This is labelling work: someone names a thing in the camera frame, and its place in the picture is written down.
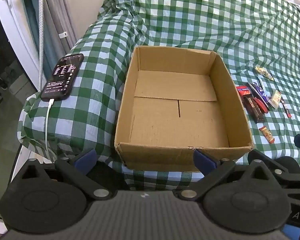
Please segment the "thin red black stick snack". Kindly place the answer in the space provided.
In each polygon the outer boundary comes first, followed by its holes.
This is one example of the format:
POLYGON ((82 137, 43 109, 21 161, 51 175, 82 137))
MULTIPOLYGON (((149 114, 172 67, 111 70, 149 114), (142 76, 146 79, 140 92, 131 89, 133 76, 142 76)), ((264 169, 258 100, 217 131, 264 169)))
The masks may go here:
POLYGON ((286 105, 283 98, 281 98, 281 103, 282 103, 283 109, 285 110, 285 113, 286 113, 287 117, 291 118, 292 115, 291 115, 290 111, 288 110, 287 105, 286 105))

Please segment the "dark brown chocolate bar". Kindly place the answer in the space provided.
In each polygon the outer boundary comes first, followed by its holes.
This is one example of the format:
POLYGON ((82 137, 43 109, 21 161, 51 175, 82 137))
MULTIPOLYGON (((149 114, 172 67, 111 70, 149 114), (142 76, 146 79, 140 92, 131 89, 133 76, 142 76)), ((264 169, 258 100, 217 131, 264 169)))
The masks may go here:
POLYGON ((264 116, 261 112, 259 106, 255 102, 254 98, 250 95, 243 96, 243 104, 245 105, 249 115, 252 117, 254 122, 261 123, 264 122, 264 116))

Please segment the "green peanut snack pack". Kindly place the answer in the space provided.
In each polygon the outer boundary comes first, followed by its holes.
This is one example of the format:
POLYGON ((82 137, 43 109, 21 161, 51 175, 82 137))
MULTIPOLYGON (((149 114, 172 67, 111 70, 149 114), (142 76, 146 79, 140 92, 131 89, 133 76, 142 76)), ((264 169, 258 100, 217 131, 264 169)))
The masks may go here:
POLYGON ((282 95, 280 91, 274 90, 271 98, 268 100, 269 104, 274 108, 278 109, 282 95))

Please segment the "purple candy wrapper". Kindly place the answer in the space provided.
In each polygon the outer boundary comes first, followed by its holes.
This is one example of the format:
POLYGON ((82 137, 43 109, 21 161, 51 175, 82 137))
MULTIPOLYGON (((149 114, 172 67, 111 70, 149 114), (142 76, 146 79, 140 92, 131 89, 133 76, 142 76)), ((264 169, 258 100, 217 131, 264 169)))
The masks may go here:
POLYGON ((268 103, 269 99, 268 99, 266 93, 262 90, 262 88, 255 82, 253 82, 252 85, 255 87, 255 89, 258 91, 258 93, 262 96, 262 98, 266 101, 266 103, 268 103))

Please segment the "silver foil snack packet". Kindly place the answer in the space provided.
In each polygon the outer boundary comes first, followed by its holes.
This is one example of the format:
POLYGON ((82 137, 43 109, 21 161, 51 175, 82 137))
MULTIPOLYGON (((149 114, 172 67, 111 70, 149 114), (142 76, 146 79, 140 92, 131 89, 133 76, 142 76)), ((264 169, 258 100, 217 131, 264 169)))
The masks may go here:
POLYGON ((260 99, 264 103, 264 105, 267 107, 267 109, 269 109, 269 106, 267 105, 266 101, 258 93, 258 91, 255 89, 255 87, 250 83, 247 83, 247 85, 248 85, 249 89, 251 90, 252 94, 254 95, 254 97, 260 99))

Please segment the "yellow snack bar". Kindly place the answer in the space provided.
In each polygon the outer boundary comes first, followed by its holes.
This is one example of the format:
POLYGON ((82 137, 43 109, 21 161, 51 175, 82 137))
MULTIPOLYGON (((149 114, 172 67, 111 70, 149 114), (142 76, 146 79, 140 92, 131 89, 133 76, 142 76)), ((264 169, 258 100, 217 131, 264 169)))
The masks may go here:
POLYGON ((258 72, 258 74, 264 76, 265 78, 271 80, 271 81, 274 81, 274 78, 273 76, 270 74, 270 72, 268 72, 266 70, 266 68, 263 68, 263 67, 255 67, 255 70, 258 72))

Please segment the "small red snack pack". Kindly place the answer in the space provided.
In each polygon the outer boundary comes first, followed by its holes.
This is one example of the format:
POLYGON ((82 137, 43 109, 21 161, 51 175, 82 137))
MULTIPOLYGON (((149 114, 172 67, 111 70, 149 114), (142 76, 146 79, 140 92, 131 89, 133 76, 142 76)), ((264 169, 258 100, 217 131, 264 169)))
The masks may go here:
POLYGON ((256 102, 256 104, 258 105, 258 107, 262 113, 268 113, 267 106, 260 99, 254 97, 253 100, 256 102))

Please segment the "red spicy strip packet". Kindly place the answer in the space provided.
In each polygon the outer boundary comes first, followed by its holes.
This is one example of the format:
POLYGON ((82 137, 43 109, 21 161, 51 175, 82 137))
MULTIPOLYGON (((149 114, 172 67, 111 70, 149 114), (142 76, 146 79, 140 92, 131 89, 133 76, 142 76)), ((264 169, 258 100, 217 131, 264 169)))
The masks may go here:
POLYGON ((241 98, 244 98, 245 96, 252 96, 252 93, 247 86, 237 86, 236 89, 241 98))

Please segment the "orange small snack bar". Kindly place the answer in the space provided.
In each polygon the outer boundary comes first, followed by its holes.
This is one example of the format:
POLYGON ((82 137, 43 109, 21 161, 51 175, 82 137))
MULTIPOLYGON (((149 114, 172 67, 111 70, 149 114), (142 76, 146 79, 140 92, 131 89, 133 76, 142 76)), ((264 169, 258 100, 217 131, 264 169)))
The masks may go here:
POLYGON ((275 142, 275 138, 266 126, 259 128, 259 130, 262 132, 262 134, 270 144, 273 144, 275 142))

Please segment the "open cardboard box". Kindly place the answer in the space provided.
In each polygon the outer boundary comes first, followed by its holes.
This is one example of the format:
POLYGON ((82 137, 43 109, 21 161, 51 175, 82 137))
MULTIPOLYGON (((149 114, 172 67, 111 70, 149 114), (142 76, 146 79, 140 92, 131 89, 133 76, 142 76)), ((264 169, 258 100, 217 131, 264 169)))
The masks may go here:
POLYGON ((194 150, 237 160, 253 139, 236 86, 214 51, 134 49, 115 150, 131 170, 194 172, 194 150))

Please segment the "white blue thin candy stick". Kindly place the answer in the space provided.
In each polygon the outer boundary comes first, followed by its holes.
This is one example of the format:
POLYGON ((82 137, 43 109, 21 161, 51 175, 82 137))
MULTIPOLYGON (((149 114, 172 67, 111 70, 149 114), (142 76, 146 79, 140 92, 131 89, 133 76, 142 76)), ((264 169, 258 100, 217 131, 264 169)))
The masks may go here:
POLYGON ((265 87, 264 87, 264 84, 263 84, 262 79, 261 79, 259 76, 258 76, 257 78, 258 78, 258 81, 259 81, 259 83, 260 83, 260 86, 261 86, 262 90, 263 90, 264 92, 266 92, 266 89, 265 89, 265 87))

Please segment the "black smartphone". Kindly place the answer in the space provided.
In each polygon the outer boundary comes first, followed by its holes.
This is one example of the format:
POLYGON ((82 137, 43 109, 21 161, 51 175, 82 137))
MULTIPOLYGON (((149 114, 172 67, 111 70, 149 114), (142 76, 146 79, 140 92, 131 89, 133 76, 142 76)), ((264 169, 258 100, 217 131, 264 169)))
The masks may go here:
POLYGON ((40 94, 41 100, 48 102, 51 99, 61 101, 68 98, 83 59, 83 54, 73 54, 59 59, 40 94))

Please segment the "green checkered sofa cover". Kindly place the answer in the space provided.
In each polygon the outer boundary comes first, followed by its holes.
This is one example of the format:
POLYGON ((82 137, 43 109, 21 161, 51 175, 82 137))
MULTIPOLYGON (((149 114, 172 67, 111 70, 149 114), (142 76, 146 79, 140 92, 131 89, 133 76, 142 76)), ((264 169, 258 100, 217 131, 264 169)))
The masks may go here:
POLYGON ((202 178, 194 150, 300 168, 300 2, 104 0, 57 88, 21 111, 17 137, 50 161, 96 151, 130 189, 202 178))

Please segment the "grey curtain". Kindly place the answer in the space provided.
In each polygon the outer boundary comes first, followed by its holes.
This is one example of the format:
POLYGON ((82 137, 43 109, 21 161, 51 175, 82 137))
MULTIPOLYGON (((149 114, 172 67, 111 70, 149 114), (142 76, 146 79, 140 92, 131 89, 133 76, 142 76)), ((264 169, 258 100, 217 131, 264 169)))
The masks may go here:
POLYGON ((45 0, 44 17, 59 59, 69 53, 77 41, 67 0, 45 0))

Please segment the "white door frame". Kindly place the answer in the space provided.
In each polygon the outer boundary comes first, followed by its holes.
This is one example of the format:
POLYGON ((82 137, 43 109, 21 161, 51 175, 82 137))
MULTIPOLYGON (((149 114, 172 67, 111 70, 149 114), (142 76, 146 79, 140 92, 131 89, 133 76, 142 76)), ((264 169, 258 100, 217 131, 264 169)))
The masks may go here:
POLYGON ((10 45, 34 87, 39 84, 39 56, 23 0, 0 0, 0 22, 10 45))

